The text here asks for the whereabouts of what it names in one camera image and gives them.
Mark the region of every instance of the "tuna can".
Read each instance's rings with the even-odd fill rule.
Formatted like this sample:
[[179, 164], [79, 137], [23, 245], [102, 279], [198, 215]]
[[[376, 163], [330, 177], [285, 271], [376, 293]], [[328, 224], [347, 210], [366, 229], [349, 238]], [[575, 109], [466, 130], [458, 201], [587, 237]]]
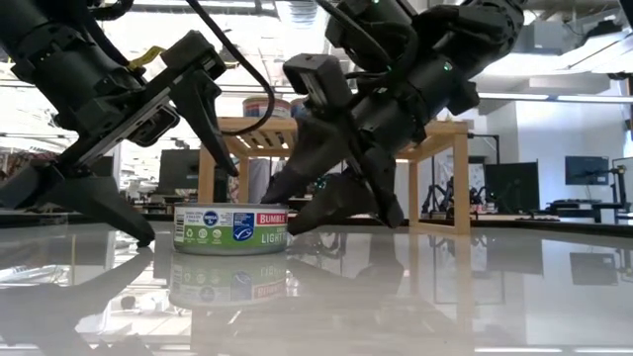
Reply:
[[[243, 113], [246, 118], [261, 118], [267, 108], [268, 98], [266, 97], [252, 97], [245, 99], [242, 103]], [[290, 103], [282, 99], [275, 99], [273, 117], [290, 119]]]
[[254, 306], [286, 296], [286, 255], [216, 257], [174, 253], [169, 302], [197, 310]]
[[288, 208], [263, 204], [175, 207], [174, 248], [200, 255], [243, 256], [286, 249]]

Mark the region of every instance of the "ceiling light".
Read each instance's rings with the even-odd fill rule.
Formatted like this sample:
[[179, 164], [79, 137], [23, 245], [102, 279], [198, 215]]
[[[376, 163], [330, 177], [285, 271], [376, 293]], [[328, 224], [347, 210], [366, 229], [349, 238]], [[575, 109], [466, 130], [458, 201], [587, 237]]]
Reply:
[[601, 96], [601, 95], [559, 95], [558, 101], [597, 104], [633, 104], [633, 97]]
[[550, 96], [546, 94], [480, 93], [479, 97], [482, 99], [497, 99], [497, 100], [544, 101], [544, 100], [548, 100]]

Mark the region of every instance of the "blue can label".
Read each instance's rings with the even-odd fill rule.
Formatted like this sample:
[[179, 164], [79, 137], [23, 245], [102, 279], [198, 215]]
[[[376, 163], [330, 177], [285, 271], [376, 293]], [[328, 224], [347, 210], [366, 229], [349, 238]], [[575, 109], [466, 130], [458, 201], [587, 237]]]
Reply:
[[233, 239], [235, 241], [246, 241], [255, 232], [254, 213], [233, 214]]
[[206, 212], [203, 216], [203, 220], [205, 221], [205, 225], [208, 227], [216, 225], [218, 223], [218, 214], [216, 212]]

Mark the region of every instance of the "wooden table leg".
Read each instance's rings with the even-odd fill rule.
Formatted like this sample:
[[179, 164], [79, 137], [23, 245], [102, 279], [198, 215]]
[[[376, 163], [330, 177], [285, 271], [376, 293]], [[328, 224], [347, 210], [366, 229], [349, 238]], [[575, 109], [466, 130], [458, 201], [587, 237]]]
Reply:
[[417, 161], [408, 163], [408, 225], [419, 224], [419, 199], [417, 174], [419, 164]]
[[216, 161], [206, 148], [201, 148], [198, 172], [198, 203], [208, 204], [214, 201], [215, 183]]
[[248, 203], [248, 157], [239, 158], [239, 190], [237, 200], [242, 204]]
[[455, 134], [453, 143], [453, 176], [455, 200], [455, 232], [459, 235], [471, 233], [470, 198], [468, 182], [468, 137]]

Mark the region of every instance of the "black cable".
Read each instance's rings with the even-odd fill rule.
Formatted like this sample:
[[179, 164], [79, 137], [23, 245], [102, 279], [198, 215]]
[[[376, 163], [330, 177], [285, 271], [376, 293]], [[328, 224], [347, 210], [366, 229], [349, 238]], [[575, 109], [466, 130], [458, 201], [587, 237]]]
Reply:
[[90, 37], [112, 60], [122, 66], [128, 66], [130, 62], [125, 58], [119, 50], [110, 42], [110, 39], [104, 34], [103, 30], [92, 17], [88, 5], [85, 0], [72, 0], [70, 3], [70, 12], [74, 19], [85, 28]]
[[98, 21], [114, 21], [126, 15], [132, 9], [135, 0], [117, 0], [116, 3], [90, 10]]
[[329, 14], [334, 20], [338, 21], [341, 26], [345, 28], [350, 34], [355, 35], [359, 39], [364, 40], [364, 47], [370, 49], [376, 53], [386, 66], [392, 64], [392, 59], [385, 49], [371, 37], [363, 28], [361, 28], [356, 22], [349, 18], [344, 12], [336, 8], [334, 5], [327, 2], [327, 0], [314, 0], [325, 12]]
[[187, 0], [189, 6], [198, 14], [198, 16], [202, 19], [202, 21], [211, 29], [211, 31], [216, 35], [218, 40], [223, 44], [223, 46], [228, 50], [228, 52], [246, 69], [246, 71], [253, 77], [257, 82], [261, 85], [261, 87], [266, 92], [268, 96], [268, 107], [266, 108], [266, 112], [264, 116], [261, 117], [255, 124], [235, 132], [226, 132], [222, 131], [222, 134], [225, 135], [241, 135], [241, 134], [249, 134], [252, 133], [262, 126], [266, 124], [268, 119], [272, 117], [273, 111], [275, 110], [275, 92], [270, 87], [270, 84], [266, 81], [266, 79], [253, 67], [252, 64], [246, 59], [239, 50], [235, 47], [235, 45], [228, 39], [228, 37], [224, 34], [220, 26], [216, 24], [216, 22], [207, 14], [205, 9], [200, 5], [198, 0]]

